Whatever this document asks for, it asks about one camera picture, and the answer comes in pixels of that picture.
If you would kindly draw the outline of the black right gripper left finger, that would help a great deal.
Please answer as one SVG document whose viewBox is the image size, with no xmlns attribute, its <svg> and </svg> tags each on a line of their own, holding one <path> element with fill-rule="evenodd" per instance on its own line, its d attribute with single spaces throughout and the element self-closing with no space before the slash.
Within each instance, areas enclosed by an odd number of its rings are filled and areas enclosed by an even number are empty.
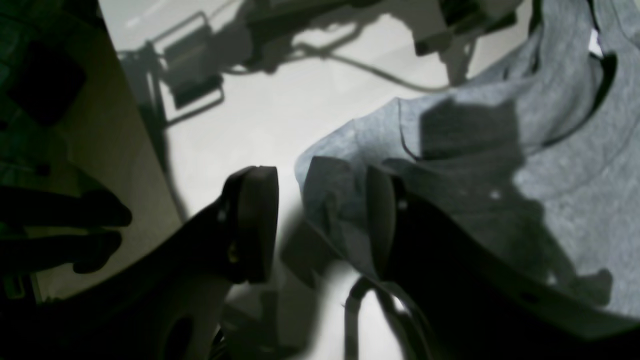
<svg viewBox="0 0 640 360">
<path fill-rule="evenodd" d="M 1 240 L 3 360 L 205 360 L 236 284 L 265 283 L 274 262 L 278 171 L 248 166 L 220 196 L 137 262 L 65 300 L 32 303 L 16 281 L 71 264 L 102 269 L 124 247 L 131 211 L 110 191 L 80 197 L 1 187 L 1 223 L 101 227 Z"/>
</svg>

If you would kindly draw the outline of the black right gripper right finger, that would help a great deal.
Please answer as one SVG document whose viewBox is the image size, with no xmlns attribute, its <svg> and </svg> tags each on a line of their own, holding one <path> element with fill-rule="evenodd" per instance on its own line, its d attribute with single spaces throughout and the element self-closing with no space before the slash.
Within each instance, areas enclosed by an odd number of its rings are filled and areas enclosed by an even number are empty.
<svg viewBox="0 0 640 360">
<path fill-rule="evenodd" d="M 510 268 L 402 178 L 370 166 L 366 216 L 375 275 L 417 317 L 433 360 L 637 360 L 639 321 Z"/>
</svg>

